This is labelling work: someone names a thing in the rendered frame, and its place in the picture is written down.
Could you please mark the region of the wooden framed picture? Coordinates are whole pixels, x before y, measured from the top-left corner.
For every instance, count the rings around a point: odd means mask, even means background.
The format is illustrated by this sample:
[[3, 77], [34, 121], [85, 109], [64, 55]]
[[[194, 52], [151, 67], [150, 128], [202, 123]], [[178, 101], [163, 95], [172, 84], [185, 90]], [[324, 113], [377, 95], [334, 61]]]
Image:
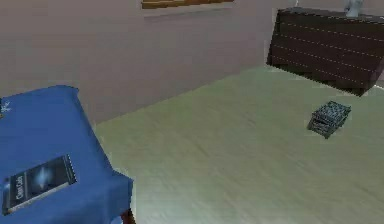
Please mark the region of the wooden framed picture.
[[168, 7], [227, 3], [234, 1], [235, 0], [142, 0], [141, 7], [143, 9], [159, 9]]

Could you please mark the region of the dark blue book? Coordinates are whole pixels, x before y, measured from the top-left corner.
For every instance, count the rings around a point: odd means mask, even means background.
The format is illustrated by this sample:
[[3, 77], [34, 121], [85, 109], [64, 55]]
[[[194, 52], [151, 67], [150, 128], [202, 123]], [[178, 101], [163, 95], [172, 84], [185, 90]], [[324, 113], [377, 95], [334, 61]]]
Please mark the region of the dark blue book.
[[9, 176], [3, 184], [2, 214], [7, 216], [76, 182], [68, 154]]

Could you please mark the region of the dark brown chest of drawers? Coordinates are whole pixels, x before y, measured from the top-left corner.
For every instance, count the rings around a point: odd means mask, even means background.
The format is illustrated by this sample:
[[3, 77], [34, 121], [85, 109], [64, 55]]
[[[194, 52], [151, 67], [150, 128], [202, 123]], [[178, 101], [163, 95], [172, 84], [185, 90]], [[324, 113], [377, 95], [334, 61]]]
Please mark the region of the dark brown chest of drawers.
[[384, 16], [280, 9], [267, 64], [361, 96], [384, 71]]

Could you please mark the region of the grey patterned box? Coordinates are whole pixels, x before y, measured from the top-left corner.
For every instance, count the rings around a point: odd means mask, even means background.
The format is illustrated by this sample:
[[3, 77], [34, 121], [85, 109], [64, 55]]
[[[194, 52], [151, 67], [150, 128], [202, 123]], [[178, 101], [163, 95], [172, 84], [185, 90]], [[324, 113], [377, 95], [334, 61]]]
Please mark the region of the grey patterned box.
[[311, 114], [307, 129], [328, 139], [342, 127], [351, 112], [350, 106], [329, 101]]

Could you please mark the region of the pale grey statue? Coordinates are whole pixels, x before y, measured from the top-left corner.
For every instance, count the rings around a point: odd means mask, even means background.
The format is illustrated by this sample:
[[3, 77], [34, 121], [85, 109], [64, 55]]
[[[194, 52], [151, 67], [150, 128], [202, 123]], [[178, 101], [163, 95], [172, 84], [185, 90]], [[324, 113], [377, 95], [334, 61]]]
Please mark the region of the pale grey statue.
[[364, 0], [346, 0], [344, 11], [347, 17], [358, 17]]

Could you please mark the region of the blue bed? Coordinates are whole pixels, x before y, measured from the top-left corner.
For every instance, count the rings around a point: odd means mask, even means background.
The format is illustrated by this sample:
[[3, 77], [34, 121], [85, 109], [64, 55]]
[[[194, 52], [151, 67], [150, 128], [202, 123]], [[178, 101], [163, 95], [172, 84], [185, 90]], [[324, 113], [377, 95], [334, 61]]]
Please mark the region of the blue bed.
[[[133, 180], [115, 171], [78, 98], [57, 85], [2, 99], [0, 224], [136, 224]], [[70, 157], [76, 182], [7, 216], [4, 179], [56, 157]]]

